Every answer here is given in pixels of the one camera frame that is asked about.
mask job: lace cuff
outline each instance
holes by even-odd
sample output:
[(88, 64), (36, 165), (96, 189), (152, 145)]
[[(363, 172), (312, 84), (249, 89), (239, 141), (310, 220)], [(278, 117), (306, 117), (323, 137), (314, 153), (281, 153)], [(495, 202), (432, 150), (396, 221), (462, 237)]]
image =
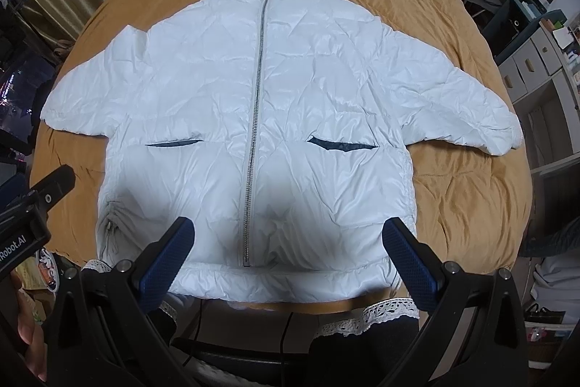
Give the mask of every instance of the lace cuff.
[(341, 333), (345, 337), (348, 335), (358, 336), (375, 323), (395, 320), (403, 315), (419, 318), (419, 310), (417, 310), (413, 299), (398, 297), (383, 300), (364, 309), (358, 318), (348, 318), (321, 326), (314, 337), (327, 337), (335, 333)]

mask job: drawer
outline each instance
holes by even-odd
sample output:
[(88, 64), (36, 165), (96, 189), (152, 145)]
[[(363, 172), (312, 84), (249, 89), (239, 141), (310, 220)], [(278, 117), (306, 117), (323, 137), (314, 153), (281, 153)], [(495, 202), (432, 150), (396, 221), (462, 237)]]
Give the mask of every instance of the drawer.
[(562, 62), (560, 61), (560, 56), (556, 50), (554, 50), (552, 43), (550, 43), (550, 40), (546, 37), (546, 32), (542, 29), (537, 29), (536, 33), (532, 35), (532, 42), (534, 42), (538, 53), (540, 53), (540, 56), (546, 65), (547, 73), (553, 75), (562, 67)]
[(526, 95), (528, 90), (521, 79), (520, 72), (517, 70), (513, 58), (510, 57), (500, 64), (500, 74), (502, 75), (507, 94), (512, 102)]
[(517, 69), (520, 70), (521, 79), (524, 80), (528, 91), (536, 89), (549, 79), (546, 66), (544, 66), (538, 50), (536, 50), (536, 47), (531, 40), (526, 41), (526, 43), (524, 43), (523, 46), (512, 55), (512, 58), (515, 61)]

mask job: paper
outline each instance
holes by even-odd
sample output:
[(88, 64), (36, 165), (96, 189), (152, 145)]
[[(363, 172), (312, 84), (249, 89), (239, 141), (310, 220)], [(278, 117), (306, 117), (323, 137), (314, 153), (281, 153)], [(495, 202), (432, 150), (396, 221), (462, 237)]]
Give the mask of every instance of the paper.
[(566, 48), (570, 43), (574, 41), (574, 37), (568, 30), (568, 27), (561, 28), (559, 30), (554, 30), (552, 35), (556, 39), (558, 46), (563, 50)]

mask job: jacket pocket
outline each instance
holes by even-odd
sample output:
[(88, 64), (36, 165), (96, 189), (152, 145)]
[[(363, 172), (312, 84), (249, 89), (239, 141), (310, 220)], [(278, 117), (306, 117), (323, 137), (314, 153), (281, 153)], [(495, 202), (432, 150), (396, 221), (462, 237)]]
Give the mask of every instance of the jacket pocket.
[(181, 140), (181, 141), (166, 141), (164, 143), (150, 143), (148, 147), (161, 147), (161, 148), (172, 148), (172, 147), (184, 147), (187, 145), (193, 145), (203, 140)]
[(325, 141), (319, 140), (318, 138), (312, 137), (308, 140), (308, 143), (314, 143), (324, 149), (337, 149), (339, 151), (344, 151), (345, 153), (349, 151), (354, 151), (355, 149), (374, 149), (376, 145), (367, 145), (364, 143), (343, 143), (340, 141)]

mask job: wrinkled fabric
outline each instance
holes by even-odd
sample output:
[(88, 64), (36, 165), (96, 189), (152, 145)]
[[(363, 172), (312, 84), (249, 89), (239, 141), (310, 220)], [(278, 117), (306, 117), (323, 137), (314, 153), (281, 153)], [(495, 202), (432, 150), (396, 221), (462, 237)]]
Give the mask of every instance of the wrinkled fabric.
[(405, 146), (499, 156), (523, 140), (494, 92), (348, 0), (201, 0), (147, 32), (127, 26), (42, 118), (109, 138), (101, 259), (134, 259), (185, 216), (195, 245), (172, 291), (239, 302), (397, 285), (381, 230), (396, 216), (416, 234)]

